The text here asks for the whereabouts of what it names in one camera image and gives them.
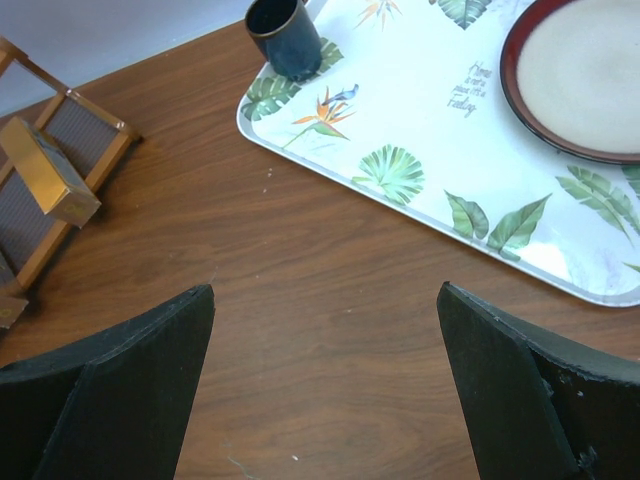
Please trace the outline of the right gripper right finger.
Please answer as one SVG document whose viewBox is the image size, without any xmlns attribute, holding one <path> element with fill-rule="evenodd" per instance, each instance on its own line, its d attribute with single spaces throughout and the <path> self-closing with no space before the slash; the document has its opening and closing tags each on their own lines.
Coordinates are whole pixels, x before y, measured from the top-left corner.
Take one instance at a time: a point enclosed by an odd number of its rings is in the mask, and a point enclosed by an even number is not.
<svg viewBox="0 0 640 480">
<path fill-rule="evenodd" d="M 638 478 L 638 362 L 449 282 L 437 313 L 480 478 Z"/>
</svg>

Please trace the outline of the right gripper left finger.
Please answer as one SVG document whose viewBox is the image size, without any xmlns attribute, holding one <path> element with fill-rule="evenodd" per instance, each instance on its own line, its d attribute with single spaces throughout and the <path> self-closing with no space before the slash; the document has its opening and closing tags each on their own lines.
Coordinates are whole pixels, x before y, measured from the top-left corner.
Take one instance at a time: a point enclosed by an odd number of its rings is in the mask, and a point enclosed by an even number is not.
<svg viewBox="0 0 640 480">
<path fill-rule="evenodd" d="M 197 285 L 2 367 L 2 478 L 173 478 L 214 315 L 212 287 Z"/>
</svg>

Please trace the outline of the gold honeycomb toothpaste box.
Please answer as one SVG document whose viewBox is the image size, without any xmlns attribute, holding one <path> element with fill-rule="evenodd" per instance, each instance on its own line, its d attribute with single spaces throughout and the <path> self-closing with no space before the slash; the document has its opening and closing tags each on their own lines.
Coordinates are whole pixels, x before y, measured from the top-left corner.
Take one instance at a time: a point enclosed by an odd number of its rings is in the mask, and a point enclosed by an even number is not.
<svg viewBox="0 0 640 480">
<path fill-rule="evenodd" d="M 29 301 L 19 296 L 2 293 L 0 296 L 0 327 L 9 329 L 21 316 Z"/>
</svg>

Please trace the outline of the white orange R.O toothpaste box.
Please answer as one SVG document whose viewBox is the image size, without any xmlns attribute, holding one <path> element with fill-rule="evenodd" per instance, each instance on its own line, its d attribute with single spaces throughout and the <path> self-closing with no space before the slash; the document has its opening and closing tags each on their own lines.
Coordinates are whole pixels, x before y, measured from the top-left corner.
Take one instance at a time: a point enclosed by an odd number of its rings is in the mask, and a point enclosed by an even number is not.
<svg viewBox="0 0 640 480">
<path fill-rule="evenodd" d="M 83 228 L 100 208 L 101 202 L 46 132 L 14 116 L 1 129 L 1 147 L 45 215 Z"/>
</svg>

